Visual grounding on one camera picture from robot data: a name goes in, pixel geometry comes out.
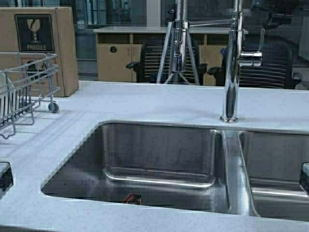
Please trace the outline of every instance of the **stainless steel sink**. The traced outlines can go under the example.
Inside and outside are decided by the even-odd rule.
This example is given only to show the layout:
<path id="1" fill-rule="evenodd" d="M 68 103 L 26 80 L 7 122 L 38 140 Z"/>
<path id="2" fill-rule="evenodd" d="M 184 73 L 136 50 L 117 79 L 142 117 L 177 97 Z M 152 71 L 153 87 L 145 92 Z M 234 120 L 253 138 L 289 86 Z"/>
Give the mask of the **stainless steel sink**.
<path id="1" fill-rule="evenodd" d="M 42 190 L 57 197 L 224 213 L 225 182 L 218 131 L 112 123 L 99 127 Z M 139 199 L 128 200 L 130 194 Z"/>
<path id="2" fill-rule="evenodd" d="M 302 165 L 309 162 L 308 142 L 309 135 L 109 123 L 92 133 L 42 191 L 309 221 L 309 197 L 299 184 Z"/>
<path id="3" fill-rule="evenodd" d="M 309 136 L 245 132 L 240 140 L 260 216 L 309 221 L 309 195 L 299 184 Z"/>

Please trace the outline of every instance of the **office chair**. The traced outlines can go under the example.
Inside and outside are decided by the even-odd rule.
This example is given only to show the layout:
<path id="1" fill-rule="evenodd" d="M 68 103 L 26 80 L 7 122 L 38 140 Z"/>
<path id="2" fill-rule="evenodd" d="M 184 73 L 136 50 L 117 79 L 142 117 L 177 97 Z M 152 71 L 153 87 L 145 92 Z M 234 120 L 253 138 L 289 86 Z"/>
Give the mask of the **office chair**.
<path id="1" fill-rule="evenodd" d="M 246 41 L 244 51 L 255 51 L 259 44 Z M 226 55 L 222 67 L 208 70 L 216 78 L 216 86 L 225 85 Z M 295 89 L 302 80 L 300 73 L 293 73 L 293 52 L 286 42 L 269 42 L 264 44 L 263 64 L 261 67 L 244 66 L 240 69 L 239 86 L 256 88 Z"/>
<path id="2" fill-rule="evenodd" d="M 148 82 L 156 83 L 157 73 L 160 66 L 160 60 L 162 56 L 162 50 L 164 46 L 164 39 L 162 37 L 152 37 L 147 39 L 143 44 L 140 53 L 140 61 L 129 63 L 126 68 L 133 69 L 137 75 L 137 83 Z M 199 82 L 203 85 L 203 76 L 207 72 L 207 64 L 199 64 L 199 47 L 195 40 L 192 40 L 193 52 L 197 63 L 197 72 L 199 76 Z M 167 59 L 164 65 L 162 81 L 164 83 L 169 75 L 169 50 Z M 183 75 L 187 78 L 190 83 L 195 83 L 191 59 L 189 52 L 187 51 L 186 59 L 186 71 Z"/>

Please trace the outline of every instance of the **quartz countertop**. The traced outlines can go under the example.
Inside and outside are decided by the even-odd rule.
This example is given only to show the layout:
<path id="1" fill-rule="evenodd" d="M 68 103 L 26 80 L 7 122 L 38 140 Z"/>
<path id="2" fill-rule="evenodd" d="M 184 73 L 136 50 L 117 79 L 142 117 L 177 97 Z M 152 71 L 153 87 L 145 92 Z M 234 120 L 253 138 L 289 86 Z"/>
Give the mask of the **quartz countertop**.
<path id="1" fill-rule="evenodd" d="M 94 29 L 93 32 L 102 34 L 102 33 L 159 33 L 165 34 L 166 27 L 105 27 Z M 230 28 L 223 27 L 194 27 L 190 28 L 190 33 L 193 34 L 228 34 Z"/>
<path id="2" fill-rule="evenodd" d="M 305 232 L 309 223 L 46 196 L 41 188 L 103 122 L 309 133 L 309 92 L 240 89 L 238 124 L 219 120 L 223 88 L 81 81 L 60 112 L 0 139 L 14 185 L 0 200 L 0 225 L 56 232 Z"/>

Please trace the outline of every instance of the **chair armrest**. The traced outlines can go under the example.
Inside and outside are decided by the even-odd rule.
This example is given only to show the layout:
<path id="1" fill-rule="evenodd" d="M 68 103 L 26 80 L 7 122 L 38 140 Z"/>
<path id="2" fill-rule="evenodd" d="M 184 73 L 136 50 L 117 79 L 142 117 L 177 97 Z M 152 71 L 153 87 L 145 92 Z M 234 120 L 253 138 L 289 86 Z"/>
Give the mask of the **chair armrest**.
<path id="1" fill-rule="evenodd" d="M 207 72 L 207 66 L 208 64 L 200 64 L 198 67 L 199 74 L 204 75 Z"/>
<path id="2" fill-rule="evenodd" d="M 297 86 L 303 79 L 303 75 L 299 72 L 293 73 L 294 87 Z"/>
<path id="3" fill-rule="evenodd" d="M 131 62 L 131 63 L 126 65 L 126 68 L 127 69 L 136 69 L 139 65 L 140 65 L 139 62 Z"/>
<path id="4" fill-rule="evenodd" d="M 221 67 L 212 67 L 207 71 L 207 74 L 215 76 L 221 71 Z"/>

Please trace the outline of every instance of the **wire dish rack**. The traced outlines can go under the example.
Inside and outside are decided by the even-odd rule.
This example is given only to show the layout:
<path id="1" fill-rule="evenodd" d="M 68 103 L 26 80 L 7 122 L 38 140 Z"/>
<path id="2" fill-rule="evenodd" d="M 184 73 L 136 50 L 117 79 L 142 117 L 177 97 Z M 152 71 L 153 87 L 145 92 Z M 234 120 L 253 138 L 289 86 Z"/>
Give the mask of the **wire dish rack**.
<path id="1" fill-rule="evenodd" d="M 16 125 L 34 124 L 34 111 L 41 102 L 49 103 L 50 112 L 58 112 L 59 106 L 53 101 L 60 90 L 54 85 L 58 65 L 56 54 L 0 52 L 0 57 L 18 64 L 0 70 L 0 138 L 8 139 L 16 134 Z M 24 122 L 21 118 L 26 115 L 30 120 Z"/>

